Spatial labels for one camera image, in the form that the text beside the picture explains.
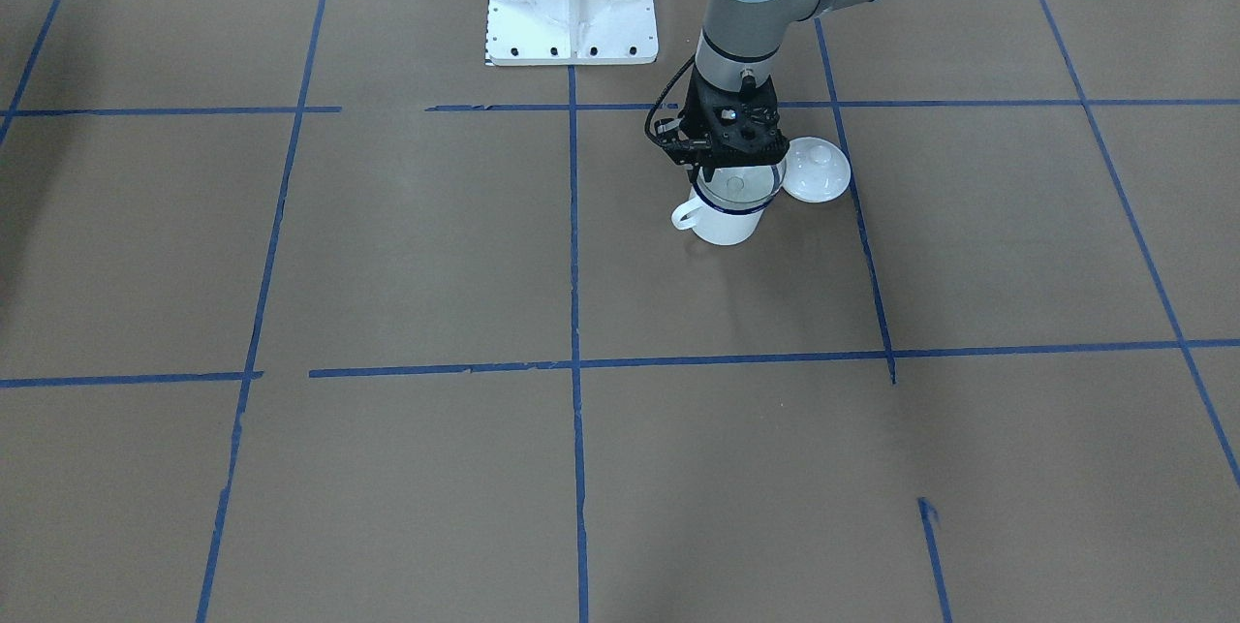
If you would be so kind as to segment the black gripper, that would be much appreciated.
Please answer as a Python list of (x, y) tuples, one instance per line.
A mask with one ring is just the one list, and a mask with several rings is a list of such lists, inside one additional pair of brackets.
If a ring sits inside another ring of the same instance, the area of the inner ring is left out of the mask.
[(787, 155), (773, 79), (742, 92), (692, 79), (680, 112), (678, 163), (694, 168), (774, 168)]

